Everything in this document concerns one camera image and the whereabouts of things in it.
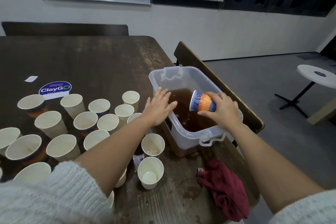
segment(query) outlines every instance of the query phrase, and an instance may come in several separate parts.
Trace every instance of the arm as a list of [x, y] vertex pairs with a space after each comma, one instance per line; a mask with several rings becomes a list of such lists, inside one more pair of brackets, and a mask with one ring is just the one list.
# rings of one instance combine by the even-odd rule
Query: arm
[[152, 101], [150, 98], [147, 99], [141, 116], [75, 160], [98, 182], [106, 196], [109, 196], [117, 184], [145, 135], [145, 131], [161, 124], [176, 107], [176, 101], [167, 105], [170, 97], [170, 92], [167, 93], [167, 91], [161, 91], [159, 88]]
[[324, 191], [241, 122], [237, 102], [223, 93], [207, 94], [216, 102], [216, 112], [200, 111], [198, 114], [211, 118], [234, 137], [273, 213], [299, 199]]

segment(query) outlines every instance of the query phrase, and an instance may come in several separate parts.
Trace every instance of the white round table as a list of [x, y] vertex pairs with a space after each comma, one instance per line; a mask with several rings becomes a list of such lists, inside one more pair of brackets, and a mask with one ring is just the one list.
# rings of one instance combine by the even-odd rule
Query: white round table
[[306, 115], [300, 107], [298, 107], [296, 104], [299, 103], [299, 98], [303, 96], [315, 83], [321, 84], [326, 87], [330, 87], [333, 89], [336, 89], [336, 74], [333, 74], [327, 70], [310, 66], [310, 65], [299, 65], [297, 67], [297, 71], [302, 74], [307, 79], [311, 80], [312, 82], [308, 84], [306, 88], [304, 88], [303, 91], [301, 91], [293, 100], [289, 100], [287, 98], [284, 98], [278, 94], [275, 94], [277, 97], [285, 100], [287, 104], [280, 107], [279, 109], [285, 109], [286, 107], [292, 106], [296, 110], [298, 110], [303, 116], [308, 118], [308, 115]]

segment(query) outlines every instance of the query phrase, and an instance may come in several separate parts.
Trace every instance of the sweater sleeve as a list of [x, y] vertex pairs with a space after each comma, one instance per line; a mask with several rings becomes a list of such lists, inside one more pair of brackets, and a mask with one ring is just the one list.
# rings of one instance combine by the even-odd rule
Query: sweater sleeve
[[37, 185], [0, 184], [0, 223], [110, 223], [111, 209], [95, 179], [62, 162]]
[[336, 190], [303, 198], [278, 212], [269, 224], [327, 224], [336, 220]]

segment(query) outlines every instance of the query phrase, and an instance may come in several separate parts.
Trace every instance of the dark wooden table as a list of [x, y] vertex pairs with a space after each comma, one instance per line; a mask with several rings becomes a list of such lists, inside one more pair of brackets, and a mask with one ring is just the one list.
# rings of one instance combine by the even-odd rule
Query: dark wooden table
[[[86, 108], [91, 101], [105, 98], [111, 102], [113, 113], [123, 102], [122, 94], [135, 90], [140, 93], [139, 111], [142, 111], [146, 99], [153, 96], [148, 74], [154, 69], [173, 66], [157, 41], [148, 36], [0, 37], [0, 55], [0, 128], [17, 127], [23, 135], [39, 134], [44, 143], [48, 143], [48, 138], [16, 106], [22, 97], [37, 94], [49, 82], [66, 81], [72, 84], [70, 93], [83, 96]], [[38, 78], [24, 82], [31, 75]], [[73, 128], [72, 119], [61, 107], [60, 100], [46, 103], [50, 110], [61, 112], [69, 133], [82, 143], [83, 138]], [[153, 131], [166, 140], [160, 126]], [[224, 223], [227, 218], [195, 178], [197, 168], [213, 158], [224, 162], [242, 180], [250, 206], [258, 203], [259, 190], [254, 179], [244, 159], [227, 139], [182, 158], [166, 142], [159, 158], [165, 173], [157, 187], [149, 191], [142, 188], [130, 162], [126, 183], [115, 189], [113, 223]]]

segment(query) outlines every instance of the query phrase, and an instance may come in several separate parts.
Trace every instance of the empty paper cup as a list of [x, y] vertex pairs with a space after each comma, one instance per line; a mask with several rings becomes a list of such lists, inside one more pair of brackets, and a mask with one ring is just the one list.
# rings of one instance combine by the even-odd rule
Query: empty paper cup
[[0, 129], [0, 154], [5, 156], [7, 147], [19, 137], [22, 137], [18, 128]]
[[85, 112], [83, 97], [79, 94], [70, 94], [62, 98], [61, 106], [68, 112], [72, 119]]
[[15, 177], [14, 181], [38, 184], [44, 181], [51, 173], [51, 167], [44, 162], [37, 162], [21, 170]]
[[138, 167], [138, 177], [145, 189], [153, 189], [162, 178], [163, 172], [162, 162], [155, 157], [145, 158]]
[[36, 118], [34, 124], [36, 128], [42, 130], [42, 132], [51, 139], [68, 133], [62, 115], [57, 111], [49, 111], [41, 114]]
[[141, 141], [141, 148], [145, 154], [155, 157], [165, 149], [165, 141], [158, 134], [149, 134]]
[[106, 130], [96, 130], [91, 132], [87, 137], [84, 139], [84, 148], [88, 150], [95, 146], [96, 144], [103, 141], [105, 138], [109, 137], [110, 134]]
[[123, 175], [120, 177], [119, 181], [117, 182], [117, 185], [115, 186], [115, 188], [119, 188], [122, 185], [124, 185], [125, 181], [126, 181], [126, 171], [127, 171], [127, 167], [123, 173]]
[[17, 107], [26, 110], [28, 115], [33, 118], [37, 118], [39, 115], [48, 111], [44, 97], [39, 94], [24, 97], [18, 102]]
[[83, 112], [73, 120], [73, 126], [87, 136], [97, 128], [98, 115], [94, 112]]
[[117, 131], [119, 124], [119, 118], [115, 114], [106, 114], [102, 116], [98, 123], [98, 129], [106, 130], [110, 135]]
[[141, 114], [142, 114], [141, 112], [137, 112], [129, 116], [129, 118], [127, 119], [127, 124], [130, 123], [132, 120], [134, 120], [136, 117], [139, 117]]
[[76, 137], [66, 134], [55, 137], [50, 141], [47, 146], [47, 154], [62, 162], [76, 159], [81, 155], [81, 152]]
[[115, 114], [119, 117], [119, 126], [123, 127], [127, 124], [129, 116], [134, 113], [134, 107], [131, 105], [118, 105], [114, 109]]
[[110, 208], [113, 208], [114, 206], [114, 192], [112, 191], [110, 196], [108, 197], [108, 205]]
[[104, 116], [110, 111], [110, 102], [106, 99], [96, 99], [89, 104], [89, 110], [95, 112], [98, 117]]
[[136, 91], [126, 91], [123, 94], [123, 101], [126, 105], [131, 105], [134, 107], [134, 112], [138, 111], [140, 95]]
[[19, 160], [30, 165], [48, 160], [45, 148], [42, 149], [42, 138], [38, 135], [26, 135], [15, 140], [5, 152], [6, 158]]

